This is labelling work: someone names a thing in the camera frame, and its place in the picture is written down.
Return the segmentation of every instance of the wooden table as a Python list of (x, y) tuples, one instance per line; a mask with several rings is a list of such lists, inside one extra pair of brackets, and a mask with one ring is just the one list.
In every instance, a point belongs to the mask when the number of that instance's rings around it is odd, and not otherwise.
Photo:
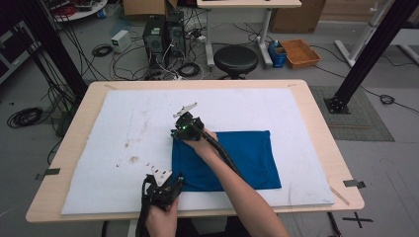
[[(333, 205), (275, 207), (275, 212), (333, 211), (361, 209), (364, 201), (356, 187), (347, 188), (343, 181), (353, 180), (348, 167), (317, 107), (307, 84), (302, 80), (226, 80), (226, 81), (138, 81), (95, 82), (89, 90), (69, 127), (49, 169), (59, 168), (58, 175), (44, 177), (42, 185), (28, 210), (30, 222), (74, 220), (136, 219), (138, 213), (61, 215), (74, 169), (87, 138), (110, 90), (180, 90), (224, 88), (290, 88), (304, 120), (317, 157), (332, 193)], [(179, 216), (232, 215), (234, 210), (180, 211)]]
[(198, 0), (197, 4), (201, 8), (209, 9), (207, 11), (207, 41), (206, 41), (206, 52), (207, 52), (207, 65), (210, 67), (214, 66), (212, 45), (210, 41), (211, 30), (210, 25), (212, 24), (213, 17), (211, 16), (212, 10), (225, 9), (222, 13), (228, 16), (228, 19), (233, 23), (251, 23), (251, 19), (254, 13), (248, 13), (243, 11), (244, 9), (265, 9), (265, 15), (263, 17), (263, 30), (261, 35), (257, 37), (257, 44), (262, 53), (265, 68), (272, 66), (271, 57), (268, 54), (268, 49), (265, 46), (265, 38), (269, 27), (269, 21), (271, 20), (272, 8), (295, 8), (300, 7), (301, 2), (299, 0), (228, 0), (228, 1), (203, 1)]

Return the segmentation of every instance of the stool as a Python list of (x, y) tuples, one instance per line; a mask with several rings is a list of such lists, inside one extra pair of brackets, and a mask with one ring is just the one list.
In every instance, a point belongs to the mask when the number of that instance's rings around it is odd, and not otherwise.
[(216, 67), (228, 75), (218, 78), (222, 80), (244, 79), (240, 74), (247, 74), (253, 71), (258, 65), (258, 55), (253, 50), (243, 46), (226, 46), (218, 50), (213, 56)]

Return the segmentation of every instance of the computer tower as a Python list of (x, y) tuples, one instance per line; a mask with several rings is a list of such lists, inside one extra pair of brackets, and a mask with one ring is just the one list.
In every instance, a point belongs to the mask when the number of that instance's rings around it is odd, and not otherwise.
[(170, 57), (170, 47), (168, 48), (170, 41), (168, 41), (166, 17), (164, 15), (149, 16), (142, 39), (147, 52), (149, 68), (166, 68)]
[(184, 12), (170, 12), (167, 18), (169, 40), (173, 45), (172, 56), (184, 57), (186, 55)]

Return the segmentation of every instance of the floor mat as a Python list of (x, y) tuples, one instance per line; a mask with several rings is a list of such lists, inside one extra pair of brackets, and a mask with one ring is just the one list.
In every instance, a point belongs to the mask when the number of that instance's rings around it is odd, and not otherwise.
[(335, 140), (394, 141), (368, 97), (357, 90), (348, 104), (349, 115), (330, 114), (324, 98), (332, 98), (338, 87), (310, 87), (314, 100)]

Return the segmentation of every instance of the blue cloth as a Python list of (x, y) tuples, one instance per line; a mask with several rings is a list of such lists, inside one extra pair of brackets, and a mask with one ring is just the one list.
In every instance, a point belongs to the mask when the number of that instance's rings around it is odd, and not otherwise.
[[(230, 155), (244, 180), (255, 190), (279, 189), (269, 131), (217, 132), (218, 142)], [(185, 178), (184, 192), (223, 191), (210, 167), (182, 140), (173, 140), (172, 178)]]

